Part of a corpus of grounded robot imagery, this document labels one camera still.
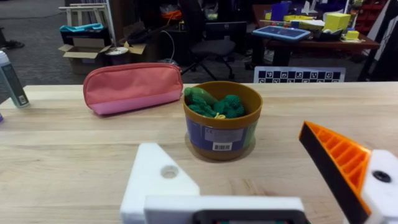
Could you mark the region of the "bare white left gripper left finger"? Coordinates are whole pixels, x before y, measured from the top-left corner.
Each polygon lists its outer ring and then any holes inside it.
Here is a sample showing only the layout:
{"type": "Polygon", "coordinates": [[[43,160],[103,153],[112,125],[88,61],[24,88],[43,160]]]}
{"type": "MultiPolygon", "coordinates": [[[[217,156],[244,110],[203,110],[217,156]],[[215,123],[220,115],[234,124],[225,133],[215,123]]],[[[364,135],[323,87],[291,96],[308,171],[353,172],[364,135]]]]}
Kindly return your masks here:
{"type": "Polygon", "coordinates": [[[144,223],[144,202],[148,195],[199,194],[197,183],[157,143],[142,143],[121,203],[121,222],[144,223]]]}

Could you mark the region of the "white orange left gripper right finger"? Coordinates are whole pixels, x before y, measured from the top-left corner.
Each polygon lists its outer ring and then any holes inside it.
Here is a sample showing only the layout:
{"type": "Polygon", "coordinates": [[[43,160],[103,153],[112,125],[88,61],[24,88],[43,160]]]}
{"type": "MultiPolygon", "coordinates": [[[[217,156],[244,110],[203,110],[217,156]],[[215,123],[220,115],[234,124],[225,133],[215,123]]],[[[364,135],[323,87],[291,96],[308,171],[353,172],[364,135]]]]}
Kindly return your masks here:
{"type": "Polygon", "coordinates": [[[397,157],[304,121],[299,141],[349,224],[397,223],[397,157]]]}

